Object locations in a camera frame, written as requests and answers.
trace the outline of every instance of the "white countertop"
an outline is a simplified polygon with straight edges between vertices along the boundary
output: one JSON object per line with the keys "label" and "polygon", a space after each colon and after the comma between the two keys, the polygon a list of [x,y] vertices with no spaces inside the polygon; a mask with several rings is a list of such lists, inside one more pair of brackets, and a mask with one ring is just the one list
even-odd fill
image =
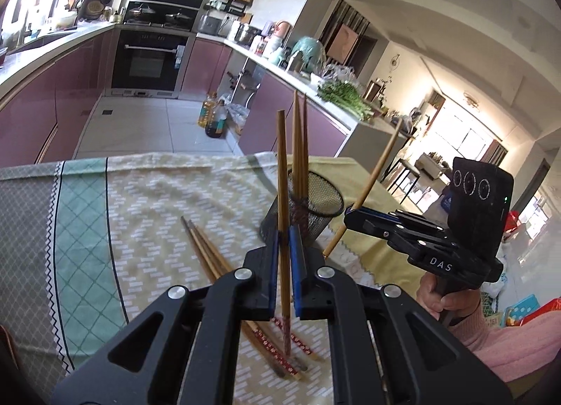
{"label": "white countertop", "polygon": [[263,57],[258,56],[249,51],[237,43],[231,42],[222,38],[220,36],[214,35],[206,35],[204,33],[197,33],[197,38],[204,38],[205,40],[211,40],[217,43],[223,43],[226,46],[229,46],[236,52],[248,57],[249,59],[253,60],[259,66],[265,68],[270,73],[275,75],[276,77],[282,79],[288,85],[291,85],[298,91],[305,94],[314,104],[316,104],[320,109],[324,112],[329,114],[335,120],[337,120],[345,129],[351,133],[358,124],[358,119],[354,116],[350,115],[348,112],[344,111],[340,107],[334,105],[333,103],[326,102],[318,96],[318,90],[315,86],[313,86],[310,81],[300,77],[294,73],[287,73],[282,68],[277,67],[270,63],[267,59],[263,59]]}
{"label": "white countertop", "polygon": [[56,59],[70,48],[114,28],[110,22],[82,22],[78,29],[40,48],[25,50],[6,56],[0,68],[0,100],[20,81],[29,76],[42,65]]}

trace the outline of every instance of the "oven handle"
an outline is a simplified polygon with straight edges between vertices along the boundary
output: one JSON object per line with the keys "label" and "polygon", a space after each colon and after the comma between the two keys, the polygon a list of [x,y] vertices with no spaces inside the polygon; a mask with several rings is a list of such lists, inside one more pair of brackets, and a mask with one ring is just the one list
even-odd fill
{"label": "oven handle", "polygon": [[169,52],[171,54],[177,54],[177,49],[145,48],[144,46],[130,46],[129,44],[124,45],[124,48],[139,49],[139,50],[155,50],[157,52]]}

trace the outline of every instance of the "patterned tablecloth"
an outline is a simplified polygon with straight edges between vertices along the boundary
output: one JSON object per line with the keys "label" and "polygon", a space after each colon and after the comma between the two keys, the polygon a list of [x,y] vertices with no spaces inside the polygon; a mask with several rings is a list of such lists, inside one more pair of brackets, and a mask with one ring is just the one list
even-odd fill
{"label": "patterned tablecloth", "polygon": [[[310,169],[352,203],[367,179],[354,160],[312,158]],[[13,334],[30,384],[49,400],[78,368],[167,288],[209,284],[180,216],[191,218],[235,266],[262,245],[257,228],[276,195],[276,158],[181,154],[85,159],[0,170],[0,324]],[[367,205],[398,204],[380,185]],[[332,221],[324,246],[342,223]],[[330,257],[353,278],[414,292],[421,272],[385,242],[348,233]],[[331,404],[325,321],[294,320],[325,358],[305,379],[277,378],[240,340],[238,403]]]}

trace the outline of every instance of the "black mesh cup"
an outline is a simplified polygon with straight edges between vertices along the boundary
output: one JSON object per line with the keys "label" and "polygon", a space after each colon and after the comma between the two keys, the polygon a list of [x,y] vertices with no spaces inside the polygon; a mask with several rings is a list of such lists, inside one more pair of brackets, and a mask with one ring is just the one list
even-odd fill
{"label": "black mesh cup", "polygon": [[[288,172],[288,205],[290,222],[298,224],[302,235],[302,244],[311,245],[329,224],[343,213],[343,196],[327,179],[315,172],[308,172],[308,198],[296,199],[292,185],[292,171]],[[278,197],[269,208],[267,215],[259,226],[259,236],[265,242],[268,233],[278,226]]]}

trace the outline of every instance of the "metal screw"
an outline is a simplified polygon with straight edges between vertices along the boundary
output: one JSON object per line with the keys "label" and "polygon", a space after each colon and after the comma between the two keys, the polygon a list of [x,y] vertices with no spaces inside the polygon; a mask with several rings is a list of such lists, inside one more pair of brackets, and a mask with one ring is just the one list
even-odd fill
{"label": "metal screw", "polygon": [[401,296],[401,288],[397,285],[388,285],[384,287],[384,294],[388,297],[399,297]]}
{"label": "metal screw", "polygon": [[252,275],[253,272],[248,268],[241,268],[234,272],[234,277],[236,277],[238,280],[247,280],[251,278]]}
{"label": "metal screw", "polygon": [[321,278],[332,278],[333,275],[335,275],[335,271],[333,270],[333,268],[323,266],[322,268],[318,269],[318,276]]}
{"label": "metal screw", "polygon": [[184,287],[173,287],[168,290],[168,297],[170,299],[181,299],[186,293]]}

